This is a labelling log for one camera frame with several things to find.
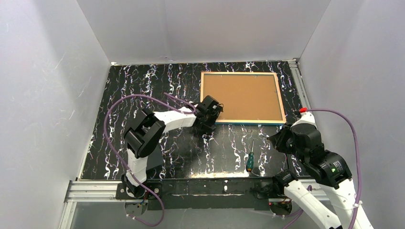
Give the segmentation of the black right arm base motor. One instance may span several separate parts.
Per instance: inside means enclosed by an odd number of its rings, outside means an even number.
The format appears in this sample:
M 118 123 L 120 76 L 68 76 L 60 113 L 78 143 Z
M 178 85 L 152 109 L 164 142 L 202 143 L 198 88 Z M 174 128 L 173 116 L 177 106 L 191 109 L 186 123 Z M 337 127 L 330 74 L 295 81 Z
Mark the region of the black right arm base motor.
M 297 177 L 290 170 L 284 170 L 271 178 L 267 177 L 264 181 L 255 183 L 251 190 L 258 199 L 286 199 L 284 188 L 294 180 L 297 180 Z

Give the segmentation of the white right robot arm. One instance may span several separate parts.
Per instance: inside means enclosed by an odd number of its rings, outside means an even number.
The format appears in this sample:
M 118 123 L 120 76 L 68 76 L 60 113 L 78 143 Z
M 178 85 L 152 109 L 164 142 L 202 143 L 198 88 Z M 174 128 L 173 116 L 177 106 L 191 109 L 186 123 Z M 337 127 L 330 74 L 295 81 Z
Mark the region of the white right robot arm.
M 278 152 L 294 155 L 321 187 L 331 212 L 294 175 L 275 177 L 281 191 L 296 202 L 321 229 L 371 229 L 371 222 L 355 191 L 352 173 L 337 153 L 326 150 L 320 131 L 312 124 L 284 125 L 269 141 Z

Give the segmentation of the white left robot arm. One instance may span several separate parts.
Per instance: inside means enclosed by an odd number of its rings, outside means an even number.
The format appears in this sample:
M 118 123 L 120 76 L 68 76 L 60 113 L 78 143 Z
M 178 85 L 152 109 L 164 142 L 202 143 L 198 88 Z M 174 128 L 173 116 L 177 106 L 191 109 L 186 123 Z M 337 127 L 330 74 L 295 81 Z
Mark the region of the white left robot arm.
M 157 151 L 164 133 L 187 127 L 203 133 L 211 132 L 223 109 L 223 104 L 208 95 L 201 102 L 187 102 L 178 110 L 137 111 L 124 132 L 128 156 L 128 169 L 121 177 L 124 191 L 133 198 L 145 197 L 146 192 L 141 185 L 147 180 L 148 157 Z

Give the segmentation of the blue picture frame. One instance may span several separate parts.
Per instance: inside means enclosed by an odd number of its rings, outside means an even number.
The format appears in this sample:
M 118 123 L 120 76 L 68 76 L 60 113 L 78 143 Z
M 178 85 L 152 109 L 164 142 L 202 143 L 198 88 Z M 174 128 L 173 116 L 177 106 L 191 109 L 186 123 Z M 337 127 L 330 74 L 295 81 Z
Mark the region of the blue picture frame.
M 286 122 L 276 73 L 202 72 L 201 99 L 208 95 L 223 107 L 218 124 Z

